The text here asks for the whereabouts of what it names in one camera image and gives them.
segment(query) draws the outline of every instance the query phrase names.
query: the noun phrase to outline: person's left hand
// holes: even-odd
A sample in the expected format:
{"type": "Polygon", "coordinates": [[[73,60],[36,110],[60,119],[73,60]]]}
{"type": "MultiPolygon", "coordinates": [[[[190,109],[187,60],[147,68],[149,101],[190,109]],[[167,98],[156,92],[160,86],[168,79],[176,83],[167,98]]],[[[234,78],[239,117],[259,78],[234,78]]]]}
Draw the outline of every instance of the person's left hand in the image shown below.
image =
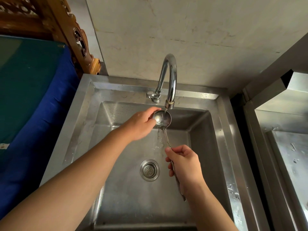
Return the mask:
{"type": "Polygon", "coordinates": [[[137,112],[119,128],[125,130],[131,136],[132,141],[139,140],[147,136],[155,126],[156,121],[151,116],[153,112],[158,110],[161,108],[151,107],[145,111],[137,112]]]}

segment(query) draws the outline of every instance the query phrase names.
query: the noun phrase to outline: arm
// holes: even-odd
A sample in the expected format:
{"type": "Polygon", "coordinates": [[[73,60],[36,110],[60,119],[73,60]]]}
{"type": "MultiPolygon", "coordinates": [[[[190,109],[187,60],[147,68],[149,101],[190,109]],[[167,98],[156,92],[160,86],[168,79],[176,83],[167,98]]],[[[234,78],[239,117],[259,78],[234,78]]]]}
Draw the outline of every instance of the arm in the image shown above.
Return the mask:
{"type": "MultiPolygon", "coordinates": [[[[167,147],[165,152],[166,161],[173,160],[181,192],[187,198],[198,230],[236,231],[233,221],[206,185],[198,155],[186,145],[167,147]]],[[[169,176],[173,176],[171,163],[168,168],[169,176]]]]}
{"type": "Polygon", "coordinates": [[[146,136],[156,121],[152,107],[134,114],[101,142],[58,173],[0,221],[0,230],[75,230],[124,148],[146,136]]]}

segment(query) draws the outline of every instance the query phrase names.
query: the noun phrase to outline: sink rim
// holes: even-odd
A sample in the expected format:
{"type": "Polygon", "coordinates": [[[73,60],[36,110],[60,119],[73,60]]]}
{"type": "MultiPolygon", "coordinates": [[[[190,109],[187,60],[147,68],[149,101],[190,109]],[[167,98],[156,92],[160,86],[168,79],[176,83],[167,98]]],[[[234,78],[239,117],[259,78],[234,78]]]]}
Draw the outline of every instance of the sink rim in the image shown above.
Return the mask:
{"type": "MultiPolygon", "coordinates": [[[[110,94],[117,94],[118,91],[121,94],[128,92],[132,95],[129,99],[136,99],[135,103],[154,106],[151,99],[146,99],[146,92],[153,90],[156,84],[156,81],[84,74],[41,180],[41,185],[64,168],[64,157],[74,135],[75,127],[82,119],[81,116],[84,118],[87,116],[87,112],[83,113],[84,109],[87,111],[92,108],[86,100],[91,100],[95,91],[107,91],[110,94]]],[[[162,89],[163,96],[167,94],[167,88],[168,83],[165,82],[162,89]]],[[[124,102],[128,99],[127,96],[117,98],[124,102]]],[[[201,105],[205,105],[202,109],[211,113],[226,187],[229,188],[229,185],[232,185],[233,188],[233,193],[228,193],[228,196],[237,228],[239,230],[248,230],[248,228],[269,230],[226,89],[178,84],[177,98],[183,101],[179,106],[185,105],[186,108],[200,106],[200,104],[189,103],[192,98],[198,99],[201,105]],[[244,210],[249,215],[249,219],[245,218],[244,210]]]]}

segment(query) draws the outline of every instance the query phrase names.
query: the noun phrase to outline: chrome faucet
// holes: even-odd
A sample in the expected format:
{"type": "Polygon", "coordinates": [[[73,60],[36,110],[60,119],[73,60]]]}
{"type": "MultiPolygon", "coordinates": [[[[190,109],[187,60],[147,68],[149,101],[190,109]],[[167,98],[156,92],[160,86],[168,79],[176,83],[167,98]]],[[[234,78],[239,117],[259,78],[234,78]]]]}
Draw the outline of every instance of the chrome faucet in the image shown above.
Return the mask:
{"type": "Polygon", "coordinates": [[[172,109],[174,107],[174,98],[175,98],[175,91],[176,91],[176,76],[177,76],[176,60],[173,54],[167,54],[167,56],[165,57],[164,62],[163,62],[163,67],[161,68],[157,88],[155,92],[153,91],[147,92],[147,97],[152,98],[152,101],[154,103],[160,102],[161,89],[163,86],[163,82],[165,79],[168,65],[169,65],[169,71],[170,71],[170,79],[169,79],[168,96],[165,102],[165,108],[172,109]]]}

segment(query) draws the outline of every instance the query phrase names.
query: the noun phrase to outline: drain strainer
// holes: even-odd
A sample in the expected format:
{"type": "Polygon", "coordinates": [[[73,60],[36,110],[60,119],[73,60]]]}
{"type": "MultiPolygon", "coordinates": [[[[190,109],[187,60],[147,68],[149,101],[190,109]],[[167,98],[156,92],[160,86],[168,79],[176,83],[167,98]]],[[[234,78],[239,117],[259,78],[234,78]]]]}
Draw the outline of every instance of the drain strainer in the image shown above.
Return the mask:
{"type": "Polygon", "coordinates": [[[147,159],[140,165],[140,175],[146,181],[154,181],[158,178],[160,168],[155,160],[147,159]]]}

